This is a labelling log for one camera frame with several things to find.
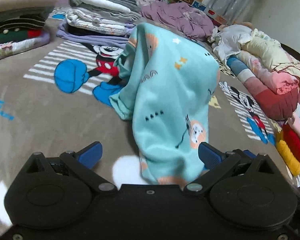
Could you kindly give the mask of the yellow knit garment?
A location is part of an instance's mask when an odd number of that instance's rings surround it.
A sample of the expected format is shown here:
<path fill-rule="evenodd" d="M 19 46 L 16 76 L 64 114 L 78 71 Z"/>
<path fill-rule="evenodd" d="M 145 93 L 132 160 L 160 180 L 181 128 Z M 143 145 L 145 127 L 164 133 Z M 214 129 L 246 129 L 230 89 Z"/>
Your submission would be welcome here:
<path fill-rule="evenodd" d="M 283 130 L 275 133 L 275 147 L 288 167 L 292 176 L 296 177 L 300 174 L 300 163 L 294 157 L 292 151 L 283 139 Z"/>

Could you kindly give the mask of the red green black sweater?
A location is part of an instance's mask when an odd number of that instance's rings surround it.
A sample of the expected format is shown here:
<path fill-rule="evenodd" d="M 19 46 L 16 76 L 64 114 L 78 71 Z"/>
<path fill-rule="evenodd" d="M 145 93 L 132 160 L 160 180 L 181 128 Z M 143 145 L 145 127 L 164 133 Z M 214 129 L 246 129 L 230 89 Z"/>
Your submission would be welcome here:
<path fill-rule="evenodd" d="M 39 15 L 24 15 L 0 22 L 0 44 L 19 42 L 42 34 L 46 19 Z"/>

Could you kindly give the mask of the brown Mickey Mouse blanket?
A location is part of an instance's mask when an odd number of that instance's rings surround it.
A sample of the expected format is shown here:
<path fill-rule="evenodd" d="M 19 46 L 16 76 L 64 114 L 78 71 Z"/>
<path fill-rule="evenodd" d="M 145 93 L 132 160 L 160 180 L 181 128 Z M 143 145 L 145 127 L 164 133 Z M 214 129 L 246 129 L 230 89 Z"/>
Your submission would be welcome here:
<path fill-rule="evenodd" d="M 242 86 L 220 73 L 208 144 L 232 155 L 185 186 L 141 174 L 132 123 L 96 100 L 109 74 L 67 42 L 0 61 L 1 239 L 298 239 L 298 188 L 273 143 L 245 133 Z M 93 169 L 68 169 L 66 150 L 103 146 Z"/>

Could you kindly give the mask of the red knit garment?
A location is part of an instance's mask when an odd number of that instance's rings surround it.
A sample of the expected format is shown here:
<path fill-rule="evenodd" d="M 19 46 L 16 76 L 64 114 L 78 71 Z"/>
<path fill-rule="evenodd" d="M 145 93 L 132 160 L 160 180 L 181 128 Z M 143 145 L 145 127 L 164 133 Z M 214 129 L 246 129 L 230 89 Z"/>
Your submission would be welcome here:
<path fill-rule="evenodd" d="M 283 139 L 288 145 L 294 157 L 300 163 L 300 138 L 296 134 L 296 132 L 288 125 L 284 124 L 282 126 L 283 129 Z"/>

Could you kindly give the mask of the lavender cartoon folded garment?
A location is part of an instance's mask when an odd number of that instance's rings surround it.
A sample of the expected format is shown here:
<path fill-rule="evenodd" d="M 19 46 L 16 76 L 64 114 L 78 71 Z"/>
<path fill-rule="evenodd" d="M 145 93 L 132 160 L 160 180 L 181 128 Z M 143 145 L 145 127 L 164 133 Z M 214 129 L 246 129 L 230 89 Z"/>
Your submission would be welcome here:
<path fill-rule="evenodd" d="M 19 42 L 6 42 L 0 44 L 0 60 L 9 56 L 24 53 L 42 47 L 50 42 L 50 33 L 43 31 L 38 37 L 28 38 Z"/>

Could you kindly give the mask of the white patterned folded blanket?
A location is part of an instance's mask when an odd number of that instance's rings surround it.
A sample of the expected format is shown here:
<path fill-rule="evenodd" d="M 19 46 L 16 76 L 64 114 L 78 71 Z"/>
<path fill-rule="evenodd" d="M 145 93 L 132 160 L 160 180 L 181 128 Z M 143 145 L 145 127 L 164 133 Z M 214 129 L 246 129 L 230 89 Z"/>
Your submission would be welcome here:
<path fill-rule="evenodd" d="M 114 20 L 100 18 L 91 14 L 89 10 L 68 9 L 65 13 L 68 25 L 80 29 L 94 31 L 106 35 L 125 36 L 129 35 L 135 24 L 120 23 Z"/>

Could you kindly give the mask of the purple floral quilt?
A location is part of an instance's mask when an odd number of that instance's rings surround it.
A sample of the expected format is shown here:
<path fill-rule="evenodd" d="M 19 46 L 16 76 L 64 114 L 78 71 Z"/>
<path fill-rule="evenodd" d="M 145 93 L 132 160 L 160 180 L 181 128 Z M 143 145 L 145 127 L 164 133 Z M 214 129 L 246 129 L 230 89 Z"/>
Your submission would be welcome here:
<path fill-rule="evenodd" d="M 214 29 L 211 19 L 202 11 L 184 2 L 167 4 L 158 0 L 135 0 L 139 14 L 151 21 L 182 32 L 194 40 L 205 40 Z"/>

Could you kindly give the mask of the lavender folded sheet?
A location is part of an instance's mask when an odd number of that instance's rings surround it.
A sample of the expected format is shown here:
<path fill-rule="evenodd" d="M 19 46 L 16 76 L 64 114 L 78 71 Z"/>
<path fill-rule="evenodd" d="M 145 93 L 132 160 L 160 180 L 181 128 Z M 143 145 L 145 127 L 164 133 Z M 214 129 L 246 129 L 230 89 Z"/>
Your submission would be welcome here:
<path fill-rule="evenodd" d="M 66 20 L 58 26 L 56 36 L 68 41 L 87 43 L 96 46 L 112 46 L 124 49 L 128 37 L 101 34 L 94 31 L 70 26 Z"/>

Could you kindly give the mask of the white rolled towel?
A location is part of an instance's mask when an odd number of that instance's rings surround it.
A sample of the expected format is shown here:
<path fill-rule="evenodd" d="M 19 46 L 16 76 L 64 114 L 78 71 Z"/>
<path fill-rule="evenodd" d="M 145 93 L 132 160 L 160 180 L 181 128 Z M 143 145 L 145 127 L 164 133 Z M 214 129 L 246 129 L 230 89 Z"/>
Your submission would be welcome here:
<path fill-rule="evenodd" d="M 128 7 L 125 7 L 124 5 L 118 3 L 111 2 L 109 0 L 70 0 L 70 1 L 74 3 L 74 5 L 88 4 L 95 7 L 119 11 L 123 13 L 131 12 L 131 10 Z"/>

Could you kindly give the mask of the striped red pink rolled quilt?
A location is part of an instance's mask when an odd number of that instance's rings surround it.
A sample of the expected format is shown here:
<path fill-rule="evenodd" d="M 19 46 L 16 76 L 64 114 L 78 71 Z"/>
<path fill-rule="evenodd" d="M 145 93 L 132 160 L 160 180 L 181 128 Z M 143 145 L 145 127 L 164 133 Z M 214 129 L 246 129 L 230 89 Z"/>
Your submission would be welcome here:
<path fill-rule="evenodd" d="M 231 56 L 227 66 L 255 99 L 264 114 L 273 120 L 286 120 L 300 106 L 300 89 L 294 88 L 283 95 L 275 94 L 264 85 L 238 58 Z"/>

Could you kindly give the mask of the cream ruffled quilt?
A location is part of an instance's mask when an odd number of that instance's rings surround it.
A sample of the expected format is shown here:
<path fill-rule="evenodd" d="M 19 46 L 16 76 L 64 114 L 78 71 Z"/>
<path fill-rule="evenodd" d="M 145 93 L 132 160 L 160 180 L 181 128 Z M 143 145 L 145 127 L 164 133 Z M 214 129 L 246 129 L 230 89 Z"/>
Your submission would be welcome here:
<path fill-rule="evenodd" d="M 286 52 L 281 44 L 255 29 L 249 42 L 241 45 L 237 58 L 275 94 L 300 88 L 300 61 Z"/>

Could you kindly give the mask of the teal patterned children's garment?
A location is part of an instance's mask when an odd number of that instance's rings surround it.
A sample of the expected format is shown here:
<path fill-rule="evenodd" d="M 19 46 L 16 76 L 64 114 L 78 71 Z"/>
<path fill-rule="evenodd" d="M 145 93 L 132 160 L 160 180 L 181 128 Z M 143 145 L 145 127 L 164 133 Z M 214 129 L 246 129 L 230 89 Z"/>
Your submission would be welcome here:
<path fill-rule="evenodd" d="M 109 101 L 132 123 L 143 178 L 180 186 L 198 178 L 198 147 L 209 139 L 209 102 L 220 79 L 215 58 L 188 38 L 140 23 L 115 66 L 126 85 Z"/>

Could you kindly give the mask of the white crumpled cloth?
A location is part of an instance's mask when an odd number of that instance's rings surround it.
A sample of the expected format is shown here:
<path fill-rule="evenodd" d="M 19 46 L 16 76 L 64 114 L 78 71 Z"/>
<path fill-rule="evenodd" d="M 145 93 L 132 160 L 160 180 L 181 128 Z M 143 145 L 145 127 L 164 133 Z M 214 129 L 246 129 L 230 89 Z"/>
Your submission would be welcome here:
<path fill-rule="evenodd" d="M 208 42 L 212 43 L 213 53 L 226 64 L 227 59 L 241 51 L 241 45 L 250 42 L 253 30 L 245 25 L 234 24 L 218 29 L 215 27 Z"/>

